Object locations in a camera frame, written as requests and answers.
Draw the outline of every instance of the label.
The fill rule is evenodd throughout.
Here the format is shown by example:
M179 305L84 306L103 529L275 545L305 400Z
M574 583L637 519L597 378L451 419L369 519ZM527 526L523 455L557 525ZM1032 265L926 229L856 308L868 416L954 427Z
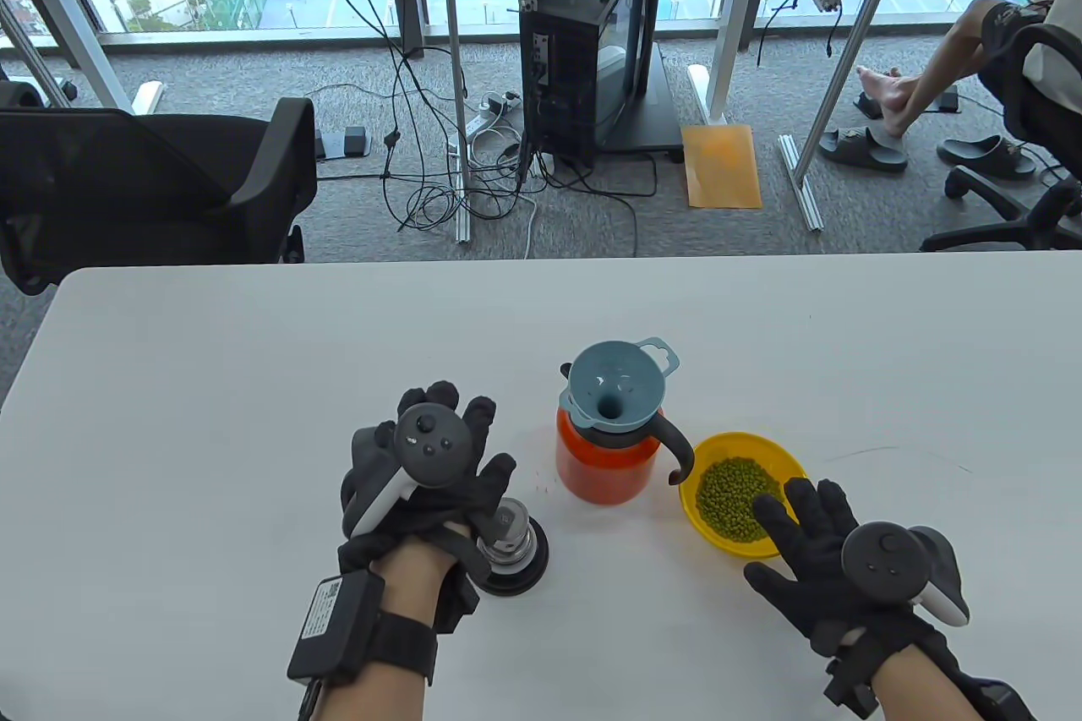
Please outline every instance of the label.
M331 614L334 612L334 603L338 602L338 592L341 587L341 577L319 584L316 595L312 598L312 607L308 608L308 618L304 620L301 639L319 637L327 630L327 626L331 624Z

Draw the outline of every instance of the chair wheel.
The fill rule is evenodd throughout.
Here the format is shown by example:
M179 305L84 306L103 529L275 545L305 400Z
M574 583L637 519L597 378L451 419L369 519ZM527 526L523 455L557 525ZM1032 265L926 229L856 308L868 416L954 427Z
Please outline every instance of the chair wheel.
M954 180L951 175L947 175L947 183L944 183L944 195L947 195L951 199L962 199L967 191L969 191L969 187L965 183Z
M281 251L281 258L286 264L304 264L304 237L300 225L294 225L286 237L286 250Z

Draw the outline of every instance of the vr controller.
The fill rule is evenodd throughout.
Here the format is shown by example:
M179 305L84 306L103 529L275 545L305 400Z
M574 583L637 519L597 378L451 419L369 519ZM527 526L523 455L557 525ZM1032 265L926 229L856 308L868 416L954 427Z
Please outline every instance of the vr controller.
M374 532L399 498L417 488L445 488L473 460L473 438L462 418L445 405L418 403L398 418L390 443L377 442L377 428L353 434L356 493L342 513L348 537Z
M955 628L969 624L954 549L929 526L861 524L842 546L842 571L875 602L921 605Z

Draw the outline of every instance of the chair base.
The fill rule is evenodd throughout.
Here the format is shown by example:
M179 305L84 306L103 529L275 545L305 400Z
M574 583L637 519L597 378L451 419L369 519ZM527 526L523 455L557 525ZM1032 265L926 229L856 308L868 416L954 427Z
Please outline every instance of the chair base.
M1060 180L1033 208L1027 208L990 180L964 166L955 166L944 183L944 195L962 199L968 192L985 199L1006 221L934 234L924 240L921 250L946 250L988 241L1013 242L1027 250L1082 250L1082 235L1059 224L1064 215L1082 212L1082 191L1073 178Z

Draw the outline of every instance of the computer tower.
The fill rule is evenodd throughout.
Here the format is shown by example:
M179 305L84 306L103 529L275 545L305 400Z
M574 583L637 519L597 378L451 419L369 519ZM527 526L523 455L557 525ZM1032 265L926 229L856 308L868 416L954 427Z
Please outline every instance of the computer tower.
M635 91L644 0L538 0L522 14L526 131L593 165Z

